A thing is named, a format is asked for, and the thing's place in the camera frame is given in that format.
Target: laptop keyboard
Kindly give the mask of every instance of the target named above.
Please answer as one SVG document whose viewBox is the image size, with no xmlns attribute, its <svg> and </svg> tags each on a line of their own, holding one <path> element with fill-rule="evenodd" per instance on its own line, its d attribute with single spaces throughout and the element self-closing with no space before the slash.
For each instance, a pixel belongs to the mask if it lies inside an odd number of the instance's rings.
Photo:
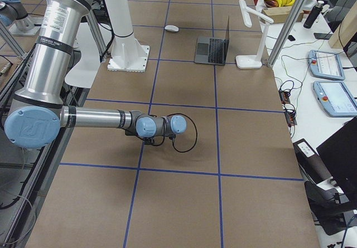
<svg viewBox="0 0 357 248">
<path fill-rule="evenodd" d="M 208 50 L 208 62 L 211 63 L 223 63 L 223 40 L 222 39 L 210 39 L 210 45 Z"/>
</svg>

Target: black bottle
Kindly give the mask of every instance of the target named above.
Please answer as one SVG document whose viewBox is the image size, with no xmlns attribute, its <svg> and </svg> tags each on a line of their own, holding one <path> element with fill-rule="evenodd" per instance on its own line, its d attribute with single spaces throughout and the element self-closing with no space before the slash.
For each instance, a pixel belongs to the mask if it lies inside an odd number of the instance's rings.
<svg viewBox="0 0 357 248">
<path fill-rule="evenodd" d="M 315 5 L 310 14 L 307 16 L 307 19 L 305 21 L 305 23 L 303 24 L 303 26 L 305 28 L 310 29 L 311 26 L 313 25 L 314 21 L 316 20 L 317 16 L 320 14 L 321 10 L 322 10 L 322 6 L 324 5 L 324 1 L 317 1 L 317 5 Z"/>
</svg>

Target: silver laptop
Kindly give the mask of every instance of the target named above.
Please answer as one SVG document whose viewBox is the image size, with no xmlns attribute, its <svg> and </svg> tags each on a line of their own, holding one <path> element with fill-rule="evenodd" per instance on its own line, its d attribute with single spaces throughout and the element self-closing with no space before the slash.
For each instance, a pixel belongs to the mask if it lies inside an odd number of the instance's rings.
<svg viewBox="0 0 357 248">
<path fill-rule="evenodd" d="M 229 45 L 229 17 L 225 39 L 203 37 L 197 39 L 195 63 L 225 65 Z"/>
</svg>

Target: white mouse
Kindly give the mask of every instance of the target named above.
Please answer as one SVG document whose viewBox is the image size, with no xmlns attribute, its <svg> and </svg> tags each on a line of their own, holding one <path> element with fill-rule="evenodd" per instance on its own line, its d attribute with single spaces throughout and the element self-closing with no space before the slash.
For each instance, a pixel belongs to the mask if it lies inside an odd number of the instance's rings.
<svg viewBox="0 0 357 248">
<path fill-rule="evenodd" d="M 175 25 L 166 25 L 165 30 L 168 32 L 178 32 L 179 28 L 176 27 Z"/>
</svg>

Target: cardboard sheet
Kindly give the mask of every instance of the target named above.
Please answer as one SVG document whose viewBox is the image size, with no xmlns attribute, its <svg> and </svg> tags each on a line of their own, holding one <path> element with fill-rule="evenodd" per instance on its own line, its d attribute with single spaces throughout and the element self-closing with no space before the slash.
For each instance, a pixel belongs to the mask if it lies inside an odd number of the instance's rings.
<svg viewBox="0 0 357 248">
<path fill-rule="evenodd" d="M 151 46 L 147 70 L 102 64 L 85 106 L 187 114 L 197 146 L 181 154 L 168 140 L 144 147 L 119 129 L 76 128 L 26 247 L 318 247 L 273 72 L 234 64 L 256 52 L 258 20 L 245 28 L 238 0 L 129 6 L 136 38 Z M 228 15 L 226 66 L 194 64 L 197 36 L 224 34 Z M 177 147 L 194 139 L 188 122 Z"/>
</svg>

